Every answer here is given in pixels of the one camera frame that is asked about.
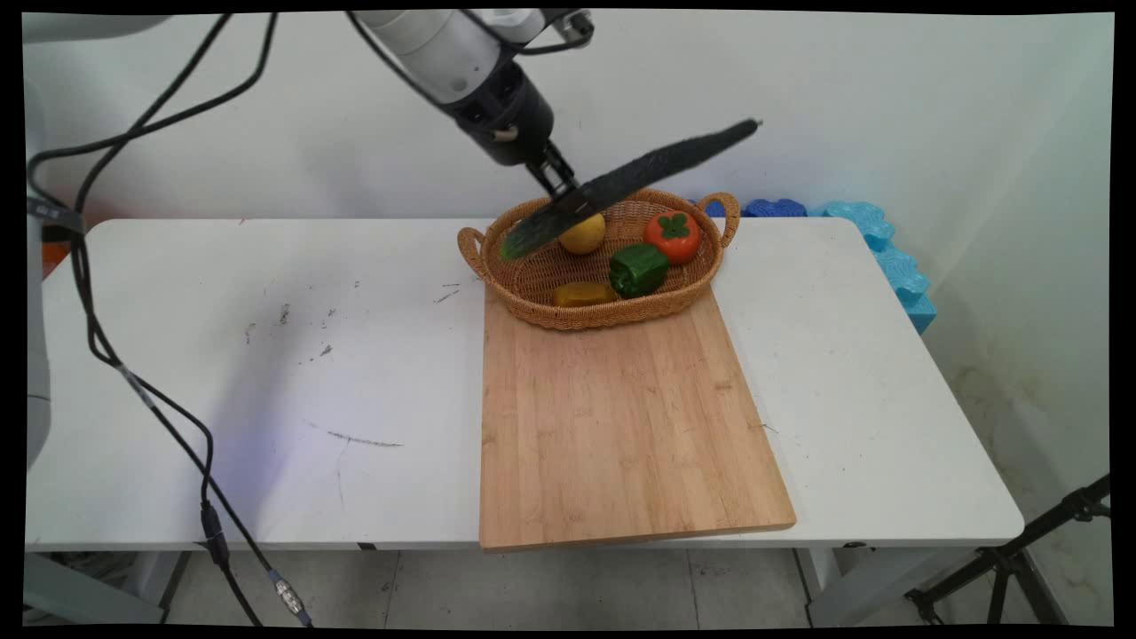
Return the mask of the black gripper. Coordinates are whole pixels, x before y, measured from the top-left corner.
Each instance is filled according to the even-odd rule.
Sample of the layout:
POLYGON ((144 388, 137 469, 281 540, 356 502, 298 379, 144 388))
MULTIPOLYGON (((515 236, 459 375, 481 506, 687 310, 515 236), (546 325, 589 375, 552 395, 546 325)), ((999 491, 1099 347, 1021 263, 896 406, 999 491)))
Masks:
POLYGON ((457 76, 444 86, 451 99, 444 109, 492 161, 528 165, 551 200, 580 189, 573 166, 551 140, 556 114, 519 65, 499 65, 481 83, 457 76))

